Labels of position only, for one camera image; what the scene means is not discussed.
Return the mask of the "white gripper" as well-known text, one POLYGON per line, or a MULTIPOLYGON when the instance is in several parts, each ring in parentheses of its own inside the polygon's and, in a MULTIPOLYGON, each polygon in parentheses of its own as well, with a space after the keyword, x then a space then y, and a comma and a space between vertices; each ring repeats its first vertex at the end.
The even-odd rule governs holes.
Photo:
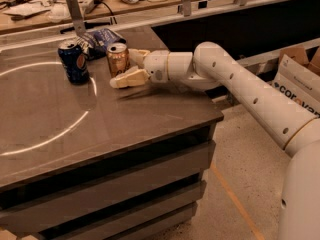
POLYGON ((109 81, 114 89, 144 85, 150 78, 153 83, 187 80, 193 72, 191 52, 170 52, 129 48, 130 69, 109 81))

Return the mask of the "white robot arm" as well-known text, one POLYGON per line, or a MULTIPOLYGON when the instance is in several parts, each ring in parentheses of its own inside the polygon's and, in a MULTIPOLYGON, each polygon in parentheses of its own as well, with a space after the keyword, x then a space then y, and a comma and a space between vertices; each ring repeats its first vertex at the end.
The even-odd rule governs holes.
POLYGON ((320 119, 235 61, 221 46, 194 52, 134 49, 136 65, 110 80, 114 88, 169 81, 225 86, 291 157, 282 190, 277 240, 320 240, 320 119))

